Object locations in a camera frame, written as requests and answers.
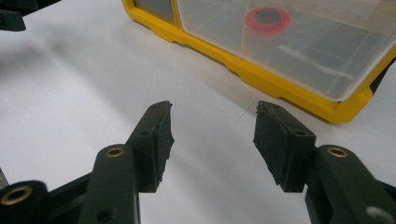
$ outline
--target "transparent compartment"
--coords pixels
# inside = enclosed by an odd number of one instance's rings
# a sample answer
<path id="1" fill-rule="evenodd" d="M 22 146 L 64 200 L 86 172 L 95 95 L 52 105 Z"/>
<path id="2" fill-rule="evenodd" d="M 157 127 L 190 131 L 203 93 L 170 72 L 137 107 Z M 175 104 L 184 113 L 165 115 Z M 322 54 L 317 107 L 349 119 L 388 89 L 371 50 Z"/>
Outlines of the transparent compartment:
<path id="1" fill-rule="evenodd" d="M 395 1 L 177 0 L 177 6 L 187 33 L 333 101 L 349 97 L 396 42 Z"/>

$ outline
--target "red circular object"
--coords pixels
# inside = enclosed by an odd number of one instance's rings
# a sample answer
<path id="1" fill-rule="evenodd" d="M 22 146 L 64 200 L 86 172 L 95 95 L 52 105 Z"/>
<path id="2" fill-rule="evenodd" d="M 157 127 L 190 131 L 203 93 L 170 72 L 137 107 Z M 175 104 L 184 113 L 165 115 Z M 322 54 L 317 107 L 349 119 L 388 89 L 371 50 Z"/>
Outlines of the red circular object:
<path id="1" fill-rule="evenodd" d="M 258 7 L 245 16 L 245 24 L 260 35 L 277 35 L 288 27 L 289 13 L 280 7 Z"/>

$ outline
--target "red ring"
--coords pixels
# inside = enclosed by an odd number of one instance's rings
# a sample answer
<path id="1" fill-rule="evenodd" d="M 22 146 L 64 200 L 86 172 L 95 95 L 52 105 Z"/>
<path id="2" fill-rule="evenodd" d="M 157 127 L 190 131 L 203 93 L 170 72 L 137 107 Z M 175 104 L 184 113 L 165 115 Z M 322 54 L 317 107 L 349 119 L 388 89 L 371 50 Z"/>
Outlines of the red ring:
<path id="1" fill-rule="evenodd" d="M 254 15 L 257 12 L 264 9 L 272 9 L 279 12 L 281 15 L 280 21 L 269 24 L 256 21 L 254 19 Z M 247 27 L 253 32 L 260 35 L 277 35 L 283 30 L 285 30 L 286 27 L 288 27 L 289 23 L 290 23 L 289 13 L 280 7 L 257 7 L 249 11 L 249 13 L 245 16 L 245 24 L 247 25 Z"/>

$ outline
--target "yellow plastic box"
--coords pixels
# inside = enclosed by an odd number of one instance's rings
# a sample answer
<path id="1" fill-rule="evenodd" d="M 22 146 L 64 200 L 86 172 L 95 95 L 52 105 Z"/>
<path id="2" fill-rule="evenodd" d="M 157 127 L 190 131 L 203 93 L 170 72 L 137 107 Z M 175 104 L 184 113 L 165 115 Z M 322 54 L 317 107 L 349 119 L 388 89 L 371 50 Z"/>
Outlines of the yellow plastic box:
<path id="1" fill-rule="evenodd" d="M 156 35 L 330 122 L 351 121 L 396 58 L 396 1 L 122 2 Z"/>

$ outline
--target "white table surface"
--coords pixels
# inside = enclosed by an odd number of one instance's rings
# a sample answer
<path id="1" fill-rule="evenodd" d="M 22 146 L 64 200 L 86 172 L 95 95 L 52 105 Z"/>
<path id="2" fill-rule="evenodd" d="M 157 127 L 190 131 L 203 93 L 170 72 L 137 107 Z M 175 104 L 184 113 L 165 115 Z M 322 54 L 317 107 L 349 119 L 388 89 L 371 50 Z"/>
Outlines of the white table surface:
<path id="1" fill-rule="evenodd" d="M 0 32 L 0 167 L 10 184 L 55 189 L 124 143 L 147 107 L 169 100 L 176 139 L 163 182 L 141 194 L 142 223 L 310 223 L 252 142 L 259 100 L 279 104 L 317 137 L 354 151 L 396 186 L 396 66 L 350 123 L 330 124 L 242 82 L 202 54 L 132 21 L 120 1 L 64 0 Z"/>

